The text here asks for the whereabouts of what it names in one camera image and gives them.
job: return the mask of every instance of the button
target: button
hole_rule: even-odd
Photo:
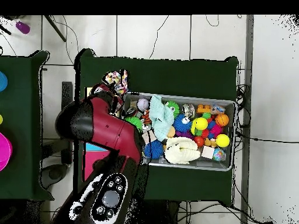
[[[99,215],[104,214],[104,212],[105,212],[105,208],[102,206],[100,206],[96,209],[96,213],[98,213]]]
[[[116,182],[116,184],[119,184],[119,183],[121,182],[120,177],[116,177],[116,178],[115,178],[115,182]]]
[[[116,187],[116,190],[117,190],[117,191],[122,191],[122,189],[123,189],[123,187],[122,187],[121,185],[118,185],[118,186]]]
[[[113,181],[110,181],[109,184],[108,184],[108,187],[112,188],[113,186],[114,186]]]
[[[119,194],[116,191],[106,191],[102,198],[102,202],[104,206],[114,208],[119,204]]]
[[[107,213],[106,213],[106,216],[108,218],[112,218],[112,216],[113,216],[113,210],[112,209],[108,210]]]

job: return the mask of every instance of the purple object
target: purple object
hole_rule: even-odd
[[[30,32],[30,27],[23,22],[17,22],[16,28],[19,29],[23,34],[28,34]]]
[[[180,131],[176,131],[175,134],[176,134],[178,137],[190,138],[191,140],[194,139],[194,136],[191,135],[190,132],[180,132]]]

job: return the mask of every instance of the green spiky ball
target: green spiky ball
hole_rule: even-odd
[[[137,117],[127,117],[124,120],[131,123],[132,125],[135,125],[139,132],[142,132],[142,122]]]
[[[180,107],[177,104],[177,102],[174,101],[168,101],[166,102],[166,106],[168,106],[172,112],[173,112],[173,116],[176,118],[179,114],[180,114]]]

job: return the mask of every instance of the blue object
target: blue object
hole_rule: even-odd
[[[214,138],[214,137],[215,137],[214,133],[209,133],[209,134],[208,134],[208,139],[209,139],[209,140],[211,140],[211,139]]]
[[[190,121],[187,124],[184,124],[182,122],[183,118],[185,118],[185,115],[184,114],[179,114],[175,118],[175,122],[173,123],[173,127],[175,127],[176,131],[179,131],[179,132],[188,132],[188,130],[191,129],[192,122]]]
[[[209,122],[207,129],[210,131],[215,125],[216,125],[216,122],[211,121],[211,122]]]
[[[7,87],[7,77],[0,71],[0,92]]]
[[[154,140],[146,144],[144,148],[144,155],[146,158],[159,159],[163,154],[163,145],[162,142]]]

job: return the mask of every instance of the white plush toy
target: white plush toy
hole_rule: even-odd
[[[169,138],[164,151],[165,159],[173,164],[189,164],[200,157],[197,144],[190,138]]]

